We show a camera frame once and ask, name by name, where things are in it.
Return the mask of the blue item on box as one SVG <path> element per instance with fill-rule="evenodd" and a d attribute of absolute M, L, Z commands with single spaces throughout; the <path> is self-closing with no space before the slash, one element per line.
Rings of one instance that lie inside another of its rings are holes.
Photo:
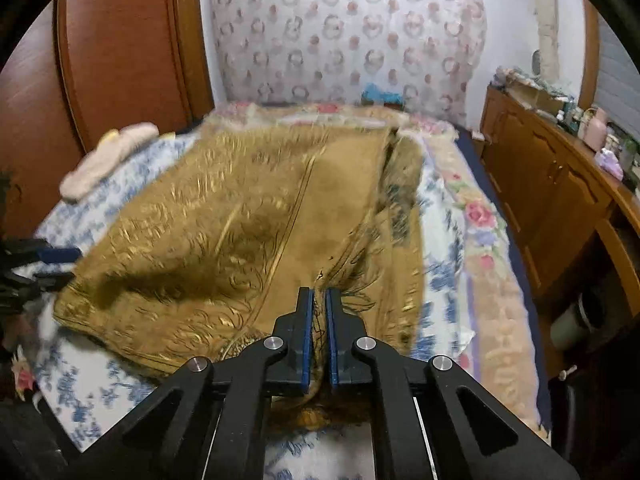
<path fill-rule="evenodd" d="M 362 104 L 376 104 L 391 107 L 404 107 L 405 102 L 401 94 L 381 89 L 376 84 L 367 84 L 361 93 Z"/>

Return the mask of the cardboard box on sideboard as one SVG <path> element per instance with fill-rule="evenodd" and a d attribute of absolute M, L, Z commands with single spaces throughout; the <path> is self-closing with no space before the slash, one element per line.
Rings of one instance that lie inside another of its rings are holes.
<path fill-rule="evenodd" d="M 556 116 L 565 105 L 564 101 L 557 96 L 552 96 L 544 88 L 523 84 L 518 80 L 511 81 L 506 85 L 506 93 L 522 107 L 529 110 L 542 110 L 553 116 Z"/>

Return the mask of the pink floral bed blanket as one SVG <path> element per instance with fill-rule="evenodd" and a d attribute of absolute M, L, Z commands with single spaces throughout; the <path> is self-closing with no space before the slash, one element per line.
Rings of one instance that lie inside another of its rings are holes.
<path fill-rule="evenodd" d="M 537 365 L 533 301 L 518 278 L 518 253 L 506 222 L 465 154 L 461 128 L 379 105 L 322 103 L 262 107 L 232 103 L 204 119 L 209 131 L 285 124 L 395 127 L 422 153 L 416 187 L 423 261 L 423 304 L 408 356 L 453 358 L 544 440 L 550 438 L 549 395 Z"/>

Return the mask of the window blind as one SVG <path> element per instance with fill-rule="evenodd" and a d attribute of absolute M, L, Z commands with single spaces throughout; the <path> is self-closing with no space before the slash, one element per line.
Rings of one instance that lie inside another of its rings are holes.
<path fill-rule="evenodd" d="M 599 73 L 594 102 L 606 110 L 612 122 L 639 141 L 639 72 L 601 15 L 599 41 Z"/>

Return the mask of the beige pink cloth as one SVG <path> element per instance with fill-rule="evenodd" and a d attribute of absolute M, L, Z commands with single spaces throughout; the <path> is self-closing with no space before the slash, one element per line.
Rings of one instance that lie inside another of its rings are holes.
<path fill-rule="evenodd" d="M 119 130 L 150 129 L 160 134 L 160 129 L 152 122 L 139 122 Z M 94 150 L 81 159 L 78 166 L 61 181 L 60 194 L 62 200 L 77 203 L 88 195 L 103 179 L 108 177 L 124 160 L 136 152 L 127 148 L 122 142 L 107 144 Z"/>

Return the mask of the wooden wardrobe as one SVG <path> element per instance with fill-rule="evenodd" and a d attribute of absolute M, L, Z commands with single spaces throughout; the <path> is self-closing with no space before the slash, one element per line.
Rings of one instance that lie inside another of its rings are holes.
<path fill-rule="evenodd" d="M 29 236 L 107 130 L 193 125 L 214 106 L 201 0 L 46 0 L 1 72 L 1 225 Z"/>

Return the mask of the lavender cloth bundle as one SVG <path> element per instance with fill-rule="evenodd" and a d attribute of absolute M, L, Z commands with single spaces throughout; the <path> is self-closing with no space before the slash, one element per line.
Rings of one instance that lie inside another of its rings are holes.
<path fill-rule="evenodd" d="M 608 148 L 601 148 L 594 155 L 594 162 L 600 169 L 610 174 L 617 181 L 623 181 L 623 168 L 620 166 L 620 162 L 613 151 Z"/>

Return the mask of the wooden sideboard cabinet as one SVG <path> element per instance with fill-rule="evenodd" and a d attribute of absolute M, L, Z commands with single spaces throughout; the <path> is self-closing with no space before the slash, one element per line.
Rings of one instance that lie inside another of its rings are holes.
<path fill-rule="evenodd" d="M 632 314 L 639 312 L 639 201 L 600 169 L 574 136 L 488 87 L 482 159 L 537 298 L 566 285 L 570 268 L 598 238 Z"/>

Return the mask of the pink bottle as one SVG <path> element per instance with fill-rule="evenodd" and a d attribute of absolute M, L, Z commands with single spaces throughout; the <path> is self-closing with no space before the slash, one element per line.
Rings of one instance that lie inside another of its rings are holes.
<path fill-rule="evenodd" d="M 601 107 L 590 108 L 585 112 L 588 120 L 586 121 L 584 137 L 582 140 L 594 152 L 600 151 L 604 147 L 606 136 L 606 128 L 608 128 L 608 114 Z"/>

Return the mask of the brown gold patterned shirt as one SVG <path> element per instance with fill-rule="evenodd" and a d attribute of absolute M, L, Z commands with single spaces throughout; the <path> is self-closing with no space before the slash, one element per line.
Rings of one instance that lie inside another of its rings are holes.
<path fill-rule="evenodd" d="M 151 376 L 222 361 L 314 292 L 309 391 L 273 403 L 286 429 L 361 422 L 330 390 L 324 294 L 369 335 L 411 347 L 423 295 L 420 146 L 392 127 L 269 126 L 201 136 L 122 208 L 56 296 L 63 326 Z"/>

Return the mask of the patterned pink curtain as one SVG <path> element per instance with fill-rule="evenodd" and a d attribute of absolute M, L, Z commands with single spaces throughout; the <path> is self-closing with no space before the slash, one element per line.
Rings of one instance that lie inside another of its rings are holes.
<path fill-rule="evenodd" d="M 465 122 L 483 0 L 210 0 L 232 101 L 357 104 L 368 87 Z"/>

